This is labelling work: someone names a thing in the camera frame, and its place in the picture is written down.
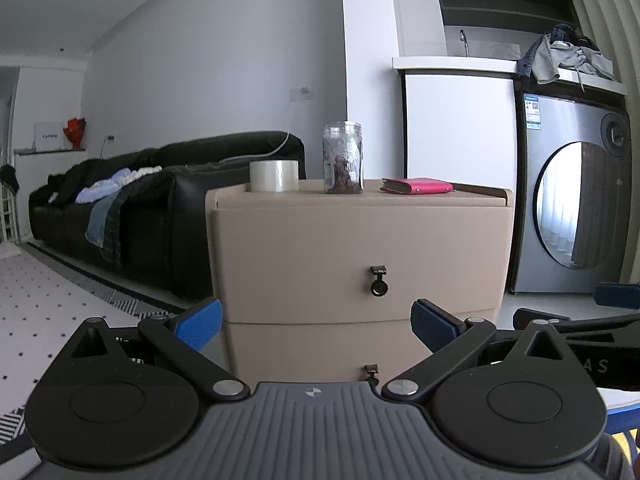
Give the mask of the black top drawer ring handle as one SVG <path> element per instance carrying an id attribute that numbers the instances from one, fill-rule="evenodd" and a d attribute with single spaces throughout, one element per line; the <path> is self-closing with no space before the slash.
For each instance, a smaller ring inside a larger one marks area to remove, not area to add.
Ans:
<path id="1" fill-rule="evenodd" d="M 370 292 L 373 296 L 382 298 L 390 289 L 390 285 L 385 281 L 387 274 L 386 266 L 370 266 L 370 272 L 374 276 L 374 280 L 370 286 Z"/>

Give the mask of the beige plastic drawer cabinet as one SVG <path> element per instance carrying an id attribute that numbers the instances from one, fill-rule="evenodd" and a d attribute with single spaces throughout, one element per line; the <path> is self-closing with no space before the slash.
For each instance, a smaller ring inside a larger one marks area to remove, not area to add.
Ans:
<path id="1" fill-rule="evenodd" d="M 355 195 L 329 194 L 318 180 L 295 192 L 209 191 L 209 260 L 230 370 L 250 385 L 351 382 L 368 366 L 389 380 L 427 356 L 410 327 L 416 300 L 493 320 L 513 203 L 504 188 L 403 196 L 377 180 Z"/>

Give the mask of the silver washing machine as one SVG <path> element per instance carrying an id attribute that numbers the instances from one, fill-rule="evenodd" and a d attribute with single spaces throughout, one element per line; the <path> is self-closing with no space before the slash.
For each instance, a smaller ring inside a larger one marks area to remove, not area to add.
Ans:
<path id="1" fill-rule="evenodd" d="M 631 134 L 624 104 L 518 92 L 512 294 L 590 294 L 620 279 L 631 199 Z"/>

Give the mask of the black leather sofa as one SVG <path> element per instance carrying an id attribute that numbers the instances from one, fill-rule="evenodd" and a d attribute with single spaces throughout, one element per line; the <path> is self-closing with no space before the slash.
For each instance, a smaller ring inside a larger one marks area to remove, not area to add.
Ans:
<path id="1" fill-rule="evenodd" d="M 224 134 L 111 158 L 89 158 L 49 177 L 28 199 L 32 236 L 124 278 L 201 300 L 212 292 L 205 195 L 245 184 L 257 159 L 305 161 L 303 141 L 283 131 Z M 94 182 L 129 168 L 161 166 L 127 185 L 107 214 L 104 247 L 85 238 L 91 204 L 75 203 Z"/>

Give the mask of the white dotted floor rug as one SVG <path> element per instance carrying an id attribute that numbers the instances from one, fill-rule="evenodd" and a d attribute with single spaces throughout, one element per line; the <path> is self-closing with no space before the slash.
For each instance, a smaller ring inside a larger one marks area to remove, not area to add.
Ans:
<path id="1" fill-rule="evenodd" d="M 37 249 L 1 245 L 1 443 L 24 432 L 24 407 L 86 318 L 134 326 L 159 309 L 88 278 Z"/>

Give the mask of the pink wallet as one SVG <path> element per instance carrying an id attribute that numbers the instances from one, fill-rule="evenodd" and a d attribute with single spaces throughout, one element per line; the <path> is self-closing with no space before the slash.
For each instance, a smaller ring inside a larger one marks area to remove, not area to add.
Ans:
<path id="1" fill-rule="evenodd" d="M 384 193 L 397 195 L 446 194 L 454 190 L 454 185 L 441 180 L 425 178 L 383 179 L 380 190 Z"/>

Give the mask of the clothes pile on sofa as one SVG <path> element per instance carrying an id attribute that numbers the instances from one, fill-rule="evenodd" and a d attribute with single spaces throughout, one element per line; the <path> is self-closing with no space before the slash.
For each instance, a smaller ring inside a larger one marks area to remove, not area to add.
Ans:
<path id="1" fill-rule="evenodd" d="M 89 243 L 99 248 L 104 247 L 107 214 L 115 203 L 117 195 L 132 182 L 150 174 L 157 174 L 160 170 L 162 170 L 161 166 L 143 167 L 137 170 L 124 168 L 116 171 L 107 179 L 96 181 L 88 188 L 83 188 L 77 194 L 76 204 L 92 205 L 85 234 Z"/>

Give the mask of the clear tape roll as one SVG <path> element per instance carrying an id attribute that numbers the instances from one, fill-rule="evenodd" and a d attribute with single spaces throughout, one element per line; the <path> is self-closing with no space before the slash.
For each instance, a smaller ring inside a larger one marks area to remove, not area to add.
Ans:
<path id="1" fill-rule="evenodd" d="M 298 190 L 297 160 L 256 160 L 250 163 L 253 193 L 281 193 Z"/>

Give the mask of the white cabinet under counter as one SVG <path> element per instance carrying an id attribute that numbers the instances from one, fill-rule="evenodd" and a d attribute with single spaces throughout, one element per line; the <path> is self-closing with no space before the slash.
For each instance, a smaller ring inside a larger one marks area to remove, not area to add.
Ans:
<path id="1" fill-rule="evenodd" d="M 406 176 L 516 189 L 516 113 L 509 78 L 408 73 Z"/>

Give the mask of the glass jar with dried fruit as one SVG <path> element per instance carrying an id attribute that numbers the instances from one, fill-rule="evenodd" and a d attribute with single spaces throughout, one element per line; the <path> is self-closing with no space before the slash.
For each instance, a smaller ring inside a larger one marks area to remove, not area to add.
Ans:
<path id="1" fill-rule="evenodd" d="M 363 191 L 362 131 L 359 122 L 331 122 L 322 136 L 323 184 L 329 194 Z"/>

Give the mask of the red object on shelf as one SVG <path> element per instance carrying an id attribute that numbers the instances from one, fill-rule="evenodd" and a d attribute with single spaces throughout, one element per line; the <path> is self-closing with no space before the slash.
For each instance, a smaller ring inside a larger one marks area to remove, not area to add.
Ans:
<path id="1" fill-rule="evenodd" d="M 72 118 L 63 128 L 63 133 L 66 136 L 66 139 L 70 144 L 72 144 L 72 148 L 74 150 L 80 150 L 82 139 L 84 138 L 86 128 L 86 120 L 85 118 Z"/>

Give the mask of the white box on shelf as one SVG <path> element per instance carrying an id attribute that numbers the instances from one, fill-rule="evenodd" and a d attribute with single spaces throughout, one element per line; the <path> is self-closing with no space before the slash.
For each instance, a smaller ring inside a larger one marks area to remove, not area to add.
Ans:
<path id="1" fill-rule="evenodd" d="M 37 153 L 62 151 L 65 148 L 65 134 L 62 122 L 36 122 L 34 125 L 34 145 Z"/>

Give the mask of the grey clothes on counter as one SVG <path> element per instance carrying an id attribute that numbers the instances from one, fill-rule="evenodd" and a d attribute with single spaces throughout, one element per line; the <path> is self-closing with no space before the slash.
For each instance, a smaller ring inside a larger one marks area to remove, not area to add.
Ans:
<path id="1" fill-rule="evenodd" d="M 587 36 L 574 27 L 556 24 L 541 35 L 516 62 L 518 78 L 533 78 L 537 84 L 552 84 L 560 79 L 560 70 L 575 73 L 578 84 L 582 76 L 616 81 L 614 64 Z"/>

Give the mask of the white countertop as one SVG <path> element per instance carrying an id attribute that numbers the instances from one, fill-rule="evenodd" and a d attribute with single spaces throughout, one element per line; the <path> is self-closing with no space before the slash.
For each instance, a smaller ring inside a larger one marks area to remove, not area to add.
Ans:
<path id="1" fill-rule="evenodd" d="M 460 74 L 487 74 L 491 76 L 516 76 L 516 62 L 498 58 L 462 58 L 461 56 L 396 56 L 392 58 L 394 70 L 418 70 L 419 72 Z M 559 69 L 558 82 L 582 84 L 585 88 L 598 89 L 626 96 L 627 89 L 620 82 L 587 75 L 574 70 Z"/>

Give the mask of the chrome faucet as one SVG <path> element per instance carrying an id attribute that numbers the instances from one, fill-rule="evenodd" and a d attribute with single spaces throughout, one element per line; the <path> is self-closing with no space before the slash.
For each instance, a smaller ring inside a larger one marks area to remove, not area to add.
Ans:
<path id="1" fill-rule="evenodd" d="M 466 36 L 466 33 L 465 33 L 464 29 L 460 29 L 459 30 L 459 36 L 460 36 L 460 41 L 463 44 L 464 56 L 466 58 L 470 58 L 471 57 L 471 51 L 470 51 L 469 40 L 468 40 L 468 37 Z"/>

